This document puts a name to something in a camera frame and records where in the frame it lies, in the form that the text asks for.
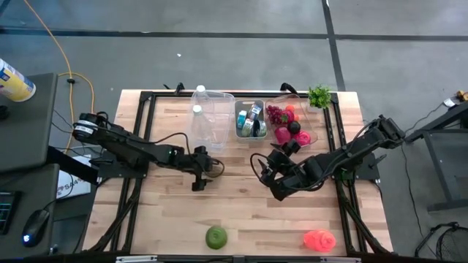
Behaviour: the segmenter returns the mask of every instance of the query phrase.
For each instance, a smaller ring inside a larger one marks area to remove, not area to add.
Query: yellow cable
[[[61,73],[59,74],[59,76],[63,76],[63,75],[69,75],[69,78],[72,79],[72,75],[77,75],[78,77],[82,77],[86,82],[88,82],[90,88],[91,88],[91,113],[94,113],[94,88],[93,88],[93,85],[91,84],[91,81],[89,81],[85,76],[81,75],[81,74],[78,74],[78,73],[74,73],[72,72],[72,68],[70,67],[70,63],[68,62],[68,58],[67,58],[67,55],[65,55],[65,52],[64,50],[61,48],[60,44],[59,44],[59,41],[57,41],[57,39],[54,37],[54,35],[52,34],[52,32],[50,32],[49,28],[45,25],[44,21],[42,21],[41,17],[36,13],[36,10],[34,10],[34,8],[28,3],[28,0],[24,0],[24,3],[29,7],[29,9],[31,10],[31,12],[34,13],[34,15],[36,16],[37,20],[42,24],[42,26],[44,26],[45,30],[49,33],[50,37],[52,37],[53,41],[56,43],[57,47],[59,48],[61,54],[63,55],[64,59],[65,59],[65,63],[67,63],[67,68],[68,68],[68,72],[65,72],[65,73]],[[72,99],[72,95],[73,95],[73,84],[70,83],[70,94],[69,94],[69,103],[70,103],[70,114],[72,116],[72,124],[75,122],[75,114],[73,113],[73,99]],[[65,154],[67,154],[67,151],[68,149],[70,148],[70,145],[72,144],[72,135],[70,134],[69,138],[68,138],[68,143],[67,143],[67,147],[65,149]]]

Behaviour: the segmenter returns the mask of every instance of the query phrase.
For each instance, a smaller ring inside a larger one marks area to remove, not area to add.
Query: plastic bottle
[[[205,117],[214,123],[214,102],[213,99],[206,92],[204,85],[198,85],[193,93],[192,101],[196,105],[200,105]]]
[[[213,138],[213,129],[211,122],[206,118],[203,113],[201,105],[194,105],[192,108],[193,119],[192,119],[192,138],[194,140],[193,144],[197,146],[205,146],[208,149],[211,149],[211,142],[216,138]]]

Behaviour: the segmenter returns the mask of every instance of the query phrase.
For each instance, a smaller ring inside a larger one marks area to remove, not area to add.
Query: keyboard
[[[18,191],[0,191],[0,235],[6,235],[20,199]]]

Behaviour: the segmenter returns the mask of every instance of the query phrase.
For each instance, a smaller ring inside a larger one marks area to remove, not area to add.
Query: plastic storage bin
[[[234,125],[235,127],[235,136],[237,137],[237,140],[239,142],[255,142],[255,141],[261,141],[261,140],[264,140],[267,136],[268,136],[268,129],[267,129],[267,132],[265,134],[265,136],[262,136],[262,137],[243,137],[242,136],[242,129],[239,129],[237,127],[237,117],[238,117],[238,114],[240,111],[242,110],[245,110],[247,111],[247,118],[249,117],[249,111],[250,111],[250,108],[252,107],[253,104],[257,104],[258,106],[260,106],[262,108],[262,110],[260,111],[260,114],[258,115],[258,120],[259,121],[265,121],[265,103],[263,102],[263,100],[260,100],[260,99],[240,99],[238,101],[235,102],[235,117],[234,117],[234,121],[233,121],[233,124],[230,124],[231,126]]]
[[[312,126],[309,123],[306,111],[301,106],[301,100],[302,99],[296,94],[279,96],[277,98],[267,100],[265,103],[265,109],[267,109],[268,106],[277,106],[281,110],[286,110],[287,106],[292,105],[294,107],[294,115],[297,115],[298,118],[297,122],[299,122],[299,124],[301,125],[301,131],[306,132],[310,136],[310,142],[308,143],[301,143],[301,141],[303,140],[300,141],[296,138],[296,140],[301,144],[301,147],[306,147],[317,141],[317,134],[312,131]],[[275,131],[280,127],[287,127],[287,124],[271,123],[271,120],[269,119],[267,113],[265,114],[265,117],[267,127],[269,132],[271,133],[273,141],[278,144],[284,143],[284,141],[278,140]]]
[[[189,138],[190,149],[193,149],[202,144],[197,142],[196,134],[192,133],[192,122],[194,120],[193,106],[201,104],[203,113],[206,118],[210,121],[211,127],[211,143],[205,143],[203,146],[206,147],[208,153],[219,153],[226,146],[227,137],[232,127],[234,116],[234,96],[216,91],[205,91],[205,95],[208,96],[210,102],[207,102],[206,96],[198,96],[198,92],[194,92],[190,107],[188,110],[188,121],[186,127],[186,134]]]

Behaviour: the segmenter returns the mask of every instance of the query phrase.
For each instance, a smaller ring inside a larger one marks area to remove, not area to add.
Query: green plant
[[[330,87],[317,85],[314,89],[309,87],[309,104],[311,107],[326,108],[330,105]]]

